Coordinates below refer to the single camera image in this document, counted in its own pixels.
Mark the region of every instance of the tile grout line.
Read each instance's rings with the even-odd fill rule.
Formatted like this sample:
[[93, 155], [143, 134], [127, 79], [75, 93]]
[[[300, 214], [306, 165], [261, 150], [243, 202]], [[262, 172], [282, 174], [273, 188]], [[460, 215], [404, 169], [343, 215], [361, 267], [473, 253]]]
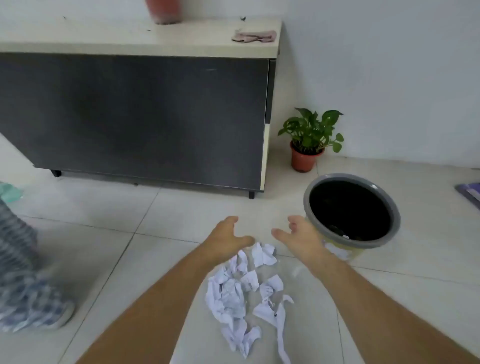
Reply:
[[132, 237], [130, 238], [130, 240], [128, 241], [127, 243], [127, 246], [125, 247], [125, 249], [123, 250], [123, 252], [120, 254], [120, 257], [118, 258], [117, 262], [115, 263], [112, 271], [110, 272], [110, 274], [108, 275], [108, 278], [107, 280], [105, 281], [105, 283], [103, 284], [102, 288], [100, 289], [100, 291], [98, 292], [98, 294], [96, 295], [95, 297], [95, 300], [93, 301], [92, 305], [90, 306], [90, 308], [88, 309], [84, 319], [82, 320], [81, 324], [79, 325], [78, 329], [75, 331], [75, 334], [73, 335], [72, 337], [72, 340], [70, 340], [70, 342], [68, 343], [65, 351], [63, 352], [62, 356], [60, 357], [59, 361], [58, 361], [58, 364], [61, 363], [61, 361], [63, 360], [63, 358], [65, 357], [65, 354], [67, 353], [68, 349], [70, 348], [70, 345], [72, 344], [73, 340], [75, 339], [75, 337], [77, 336], [78, 332], [80, 331], [80, 329], [82, 328], [85, 320], [87, 319], [88, 315], [90, 314], [90, 311], [92, 311], [93, 307], [95, 306], [95, 303], [97, 302], [98, 298], [100, 297], [100, 295], [102, 294], [102, 291], [103, 289], [105, 288], [105, 286], [107, 285], [108, 281], [110, 280], [110, 277], [112, 276], [113, 272], [115, 272], [115, 269], [117, 268], [117, 265], [120, 263], [121, 259], [123, 258], [123, 255], [125, 254], [125, 252], [127, 251], [128, 247], [130, 246], [130, 244], [132, 243], [132, 240], [133, 238], [135, 237], [135, 234], [138, 230], [138, 228], [140, 227], [140, 225], [142, 224], [143, 220], [145, 219], [145, 217], [147, 216], [148, 212], [150, 211], [150, 208], [152, 207], [153, 205], [153, 202], [155, 202], [156, 200], [156, 197], [158, 196], [158, 194], [160, 193], [160, 189], [158, 190], [158, 192], [156, 193], [155, 197], [153, 198], [152, 200], [152, 203], [150, 204], [150, 206], [148, 207], [147, 211], [145, 212], [145, 215], [144, 217], [142, 218], [142, 220], [140, 221], [140, 224], [138, 224], [137, 228], [135, 229], [135, 232], [134, 233], [130, 233], [132, 234]]
[[111, 229], [111, 228], [102, 228], [102, 227], [100, 227], [100, 226], [79, 224], [79, 223], [77, 223], [77, 222], [66, 222], [66, 221], [60, 221], [60, 220], [53, 220], [53, 219], [51, 219], [51, 218], [38, 218], [38, 217], [34, 217], [34, 216], [27, 216], [27, 215], [21, 215], [21, 214], [18, 214], [17, 216], [20, 216], [20, 217], [23, 217], [23, 218], [35, 218], [35, 219], [38, 219], [38, 220], [45, 220], [45, 221], [52, 221], [52, 222], [60, 222], [60, 223], [62, 223], [62, 224], [85, 226], [86, 228], [94, 228], [94, 229], [102, 229], [102, 230], [109, 230], [109, 231], [124, 232], [124, 233], [127, 233], [127, 234], [135, 234], [133, 231], [117, 230], [117, 229]]
[[343, 364], [345, 364], [345, 356], [343, 354], [343, 343], [342, 343], [342, 330], [340, 330], [340, 317], [338, 316], [338, 308], [336, 309], [336, 322], [338, 323], [338, 333], [340, 335], [340, 347], [342, 348]]
[[388, 270], [381, 270], [381, 269], [373, 269], [373, 268], [364, 268], [364, 267], [357, 267], [357, 266], [352, 266], [352, 268], [358, 268], [358, 269], [366, 269], [366, 270], [373, 270], [375, 272], [383, 272], [383, 273], [391, 273], [391, 274], [399, 274], [401, 276], [407, 276], [407, 277], [415, 277], [415, 278], [422, 278], [422, 279], [432, 279], [444, 283], [455, 283], [455, 284], [460, 284], [462, 286], [475, 286], [478, 287], [480, 284], [475, 284], [475, 283], [465, 283], [465, 282], [457, 282], [454, 280], [448, 280], [448, 279], [442, 279], [442, 278], [433, 278], [433, 277], [425, 277], [425, 276], [417, 276], [415, 274], [407, 274], [407, 273], [399, 273], [399, 272], [389, 272]]
[[[158, 239], [176, 240], [176, 241], [178, 241], [178, 242], [194, 243], [194, 244], [198, 244], [198, 245], [201, 244], [201, 243], [199, 243], [199, 242], [194, 242], [194, 241], [192, 241], [192, 240], [183, 240], [183, 239], [177, 239], [177, 238], [170, 238], [170, 237], [167, 237], [167, 236], [150, 235], [150, 234], [144, 234], [144, 233], [140, 233], [140, 232], [136, 232], [135, 235], [149, 236], [149, 237], [158, 238]], [[290, 255], [285, 255], [285, 254], [280, 254], [280, 253], [277, 253], [276, 255], [277, 255], [277, 256], [282, 256], [282, 257], [285, 257], [285, 258], [298, 259], [298, 258], [296, 258], [295, 256], [290, 256]], [[463, 286], [476, 286], [476, 287], [477, 287], [477, 286], [480, 286], [480, 284], [475, 284], [475, 283], [464, 283], [464, 282], [457, 282], [457, 281], [454, 281], [454, 280], [447, 280], [447, 279], [441, 279], [441, 278], [418, 276], [418, 275], [415, 275], [415, 274], [389, 272], [388, 270], [365, 268], [365, 267], [358, 267], [358, 266], [353, 266], [353, 265], [350, 265], [350, 266], [351, 266], [352, 268], [360, 268], [360, 269], [366, 269], [366, 270], [373, 270], [373, 271], [376, 271], [376, 272], [383, 272], [383, 273], [400, 274], [400, 275], [402, 275], [402, 276], [407, 276], [407, 277], [415, 277], [415, 278], [423, 278], [423, 279], [432, 279], [432, 280], [438, 280], [438, 281], [440, 281], [440, 282], [445, 282], [445, 283], [460, 284], [460, 285], [463, 285]]]

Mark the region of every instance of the dark gray cabinet door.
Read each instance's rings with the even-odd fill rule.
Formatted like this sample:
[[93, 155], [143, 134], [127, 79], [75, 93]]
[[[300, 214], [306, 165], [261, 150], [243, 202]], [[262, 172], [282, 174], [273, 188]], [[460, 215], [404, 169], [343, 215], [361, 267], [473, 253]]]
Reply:
[[36, 167], [260, 189], [268, 60], [0, 55], [0, 132]]

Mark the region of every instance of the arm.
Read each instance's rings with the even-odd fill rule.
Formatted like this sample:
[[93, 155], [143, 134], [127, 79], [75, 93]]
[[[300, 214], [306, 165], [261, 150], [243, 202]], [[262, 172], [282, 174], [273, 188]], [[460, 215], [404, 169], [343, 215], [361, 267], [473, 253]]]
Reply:
[[238, 217], [221, 221], [210, 236], [150, 287], [92, 344], [77, 364], [170, 363], [190, 305], [206, 275], [255, 243], [237, 238]]
[[291, 234], [273, 229], [329, 291], [367, 364], [475, 363], [480, 360], [392, 300], [331, 254], [315, 227], [291, 216]]

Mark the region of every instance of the hand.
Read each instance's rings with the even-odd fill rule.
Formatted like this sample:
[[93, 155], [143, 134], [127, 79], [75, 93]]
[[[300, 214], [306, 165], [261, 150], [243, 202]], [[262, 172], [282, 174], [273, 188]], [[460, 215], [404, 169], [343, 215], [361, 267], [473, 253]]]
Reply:
[[215, 265], [233, 258], [239, 250], [255, 244], [252, 236], [237, 238], [233, 235], [238, 216], [229, 216], [218, 223], [205, 242], [200, 245], [207, 258]]
[[282, 242], [305, 265], [326, 251], [322, 236], [317, 229], [302, 216], [289, 216], [289, 234], [281, 229], [272, 229], [275, 239]]

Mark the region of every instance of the pink cloth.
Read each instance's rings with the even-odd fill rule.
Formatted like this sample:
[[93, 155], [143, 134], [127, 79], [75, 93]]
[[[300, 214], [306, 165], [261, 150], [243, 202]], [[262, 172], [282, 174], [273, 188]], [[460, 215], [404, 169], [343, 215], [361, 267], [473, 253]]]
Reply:
[[240, 43], [252, 43], [259, 41], [262, 43], [275, 42], [276, 31], [271, 30], [269, 32], [242, 32], [240, 30], [235, 31], [235, 35], [232, 40]]

